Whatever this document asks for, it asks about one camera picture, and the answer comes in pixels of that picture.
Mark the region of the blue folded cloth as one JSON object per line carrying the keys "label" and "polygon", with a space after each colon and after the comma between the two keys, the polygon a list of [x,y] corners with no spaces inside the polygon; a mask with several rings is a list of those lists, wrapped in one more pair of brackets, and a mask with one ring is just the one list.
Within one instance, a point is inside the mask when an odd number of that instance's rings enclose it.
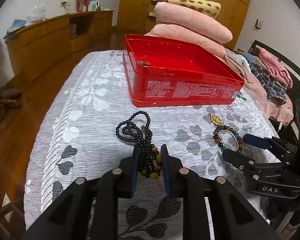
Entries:
{"label": "blue folded cloth", "polygon": [[13,24],[7,30],[6,34],[13,33],[15,31],[17,31],[18,29],[25,27],[25,24],[26,24],[26,20],[19,20],[19,19],[14,20]]}

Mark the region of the red metal tin box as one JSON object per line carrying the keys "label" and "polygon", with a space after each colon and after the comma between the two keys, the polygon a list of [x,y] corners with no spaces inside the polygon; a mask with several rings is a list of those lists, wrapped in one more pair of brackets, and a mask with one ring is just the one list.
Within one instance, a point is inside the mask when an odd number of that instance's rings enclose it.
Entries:
{"label": "red metal tin box", "polygon": [[244,85],[204,48],[169,38],[126,35],[123,65],[136,107],[228,105]]}

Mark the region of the lower pink folded quilt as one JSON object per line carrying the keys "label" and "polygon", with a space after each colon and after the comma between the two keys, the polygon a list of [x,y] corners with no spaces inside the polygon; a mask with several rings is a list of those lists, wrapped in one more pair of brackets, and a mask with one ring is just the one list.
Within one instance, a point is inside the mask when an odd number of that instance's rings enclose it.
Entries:
{"label": "lower pink folded quilt", "polygon": [[146,34],[146,36],[156,36],[189,42],[204,48],[211,54],[218,57],[223,58],[225,55],[225,48],[217,42],[179,25],[163,23],[156,24],[153,29]]}

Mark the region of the pink folded clothes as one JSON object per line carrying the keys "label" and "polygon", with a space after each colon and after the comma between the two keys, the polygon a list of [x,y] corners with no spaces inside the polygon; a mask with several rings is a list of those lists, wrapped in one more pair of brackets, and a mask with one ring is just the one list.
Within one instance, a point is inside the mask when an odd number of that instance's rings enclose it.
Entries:
{"label": "pink folded clothes", "polygon": [[285,89],[291,89],[293,87],[293,80],[285,66],[264,48],[260,48],[259,52],[258,57],[271,77],[281,83]]}

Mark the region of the pink folded quilt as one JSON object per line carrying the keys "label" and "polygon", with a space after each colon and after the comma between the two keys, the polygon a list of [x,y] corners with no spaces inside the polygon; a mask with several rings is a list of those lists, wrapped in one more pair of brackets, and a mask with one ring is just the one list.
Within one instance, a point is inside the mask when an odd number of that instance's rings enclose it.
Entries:
{"label": "pink folded quilt", "polygon": [[215,19],[181,5],[159,2],[154,13],[161,23],[182,26],[219,43],[225,44],[233,39],[232,32]]}
{"label": "pink folded quilt", "polygon": [[156,36],[189,42],[204,48],[211,54],[218,57],[223,58],[225,55],[225,48],[217,42],[179,25],[163,23],[156,24],[153,29],[146,34],[146,36]]}

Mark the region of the silver bangle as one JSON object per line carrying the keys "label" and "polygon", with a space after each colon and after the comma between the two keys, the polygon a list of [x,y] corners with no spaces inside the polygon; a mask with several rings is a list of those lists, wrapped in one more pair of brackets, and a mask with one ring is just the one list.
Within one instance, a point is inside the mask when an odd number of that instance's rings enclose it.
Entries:
{"label": "silver bangle", "polygon": [[[223,144],[223,146],[227,149],[230,149],[232,151],[237,151],[239,149],[239,142],[238,142],[238,139],[237,137],[234,135],[234,133],[232,133],[231,131],[229,130],[221,130],[218,132],[218,138],[220,139],[220,143]],[[227,138],[231,138],[233,143],[234,143],[234,147],[231,148],[231,147],[228,147],[225,143],[225,140]]]}

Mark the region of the white plastic bag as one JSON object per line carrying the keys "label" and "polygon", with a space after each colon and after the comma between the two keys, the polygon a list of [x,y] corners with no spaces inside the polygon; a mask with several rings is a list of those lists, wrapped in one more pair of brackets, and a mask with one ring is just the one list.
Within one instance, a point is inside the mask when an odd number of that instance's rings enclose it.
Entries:
{"label": "white plastic bag", "polygon": [[31,25],[42,20],[45,20],[45,4],[35,6],[28,13],[25,25]]}

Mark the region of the wall light switch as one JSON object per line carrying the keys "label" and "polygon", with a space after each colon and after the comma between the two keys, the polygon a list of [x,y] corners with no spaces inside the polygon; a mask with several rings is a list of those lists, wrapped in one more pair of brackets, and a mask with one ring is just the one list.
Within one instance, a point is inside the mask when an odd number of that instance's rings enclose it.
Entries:
{"label": "wall light switch", "polygon": [[256,22],[255,22],[255,28],[260,30],[262,28],[262,24],[263,24],[263,21],[257,19]]}

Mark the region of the white floral bedspread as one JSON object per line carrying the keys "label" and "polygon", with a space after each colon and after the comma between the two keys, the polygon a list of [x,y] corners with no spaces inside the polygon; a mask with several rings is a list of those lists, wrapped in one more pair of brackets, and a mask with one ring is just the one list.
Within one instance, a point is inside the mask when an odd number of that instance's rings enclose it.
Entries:
{"label": "white floral bedspread", "polygon": [[133,153],[134,145],[166,145],[169,155],[199,176],[225,177],[262,216],[268,199],[247,192],[243,172],[227,163],[210,117],[240,136],[272,137],[275,130],[243,88],[229,105],[135,107],[121,50],[88,54],[74,68],[40,126],[27,168],[24,212],[29,228],[78,177],[100,178]]}

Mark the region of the red photo frame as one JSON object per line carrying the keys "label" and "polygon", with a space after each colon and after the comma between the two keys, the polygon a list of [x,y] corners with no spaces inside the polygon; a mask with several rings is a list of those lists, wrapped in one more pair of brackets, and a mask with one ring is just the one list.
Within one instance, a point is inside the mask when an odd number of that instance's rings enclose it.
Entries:
{"label": "red photo frame", "polygon": [[76,0],[76,11],[83,12],[84,8],[87,8],[88,0]]}

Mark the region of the white electric kettle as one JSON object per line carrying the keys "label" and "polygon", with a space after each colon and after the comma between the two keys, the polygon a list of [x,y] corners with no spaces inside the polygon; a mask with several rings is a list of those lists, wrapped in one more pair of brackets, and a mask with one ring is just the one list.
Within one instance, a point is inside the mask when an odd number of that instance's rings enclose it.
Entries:
{"label": "white electric kettle", "polygon": [[90,0],[89,8],[91,9],[91,11],[97,11],[99,6],[99,0]]}

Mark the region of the yellow brown spotted blanket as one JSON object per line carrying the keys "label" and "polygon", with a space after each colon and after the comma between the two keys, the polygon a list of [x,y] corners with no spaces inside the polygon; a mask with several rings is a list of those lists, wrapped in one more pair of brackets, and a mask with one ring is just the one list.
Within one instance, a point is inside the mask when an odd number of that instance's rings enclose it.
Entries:
{"label": "yellow brown spotted blanket", "polygon": [[211,18],[216,19],[221,12],[221,4],[207,0],[154,0],[155,2],[167,2],[180,5],[206,14]]}

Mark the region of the plaid folded shirt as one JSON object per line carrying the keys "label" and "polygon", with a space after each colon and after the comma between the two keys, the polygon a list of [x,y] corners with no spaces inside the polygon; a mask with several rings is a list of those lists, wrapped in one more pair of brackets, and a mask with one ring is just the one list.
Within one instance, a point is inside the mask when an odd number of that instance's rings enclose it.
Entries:
{"label": "plaid folded shirt", "polygon": [[287,101],[285,97],[286,89],[259,64],[252,62],[249,64],[251,72],[258,79],[264,90],[267,98],[277,105],[284,105]]}

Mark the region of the pink bed sheet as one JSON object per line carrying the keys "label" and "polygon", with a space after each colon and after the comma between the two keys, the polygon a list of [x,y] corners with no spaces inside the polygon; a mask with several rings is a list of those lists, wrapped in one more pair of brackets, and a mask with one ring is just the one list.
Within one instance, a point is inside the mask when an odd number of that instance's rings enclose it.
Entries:
{"label": "pink bed sheet", "polygon": [[222,60],[243,77],[244,90],[255,100],[267,118],[283,123],[287,126],[294,117],[293,103],[289,96],[283,94],[283,103],[279,102],[277,96],[271,97],[270,92],[260,83],[259,79],[247,69],[247,60],[233,51],[225,49]]}

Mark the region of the upper pink folded quilt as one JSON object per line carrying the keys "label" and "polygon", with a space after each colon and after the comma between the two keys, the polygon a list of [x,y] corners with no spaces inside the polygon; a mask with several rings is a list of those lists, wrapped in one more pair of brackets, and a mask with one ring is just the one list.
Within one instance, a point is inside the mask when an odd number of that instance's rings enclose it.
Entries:
{"label": "upper pink folded quilt", "polygon": [[159,2],[154,13],[161,23],[182,26],[219,43],[225,44],[233,39],[232,32],[215,19],[181,5]]}

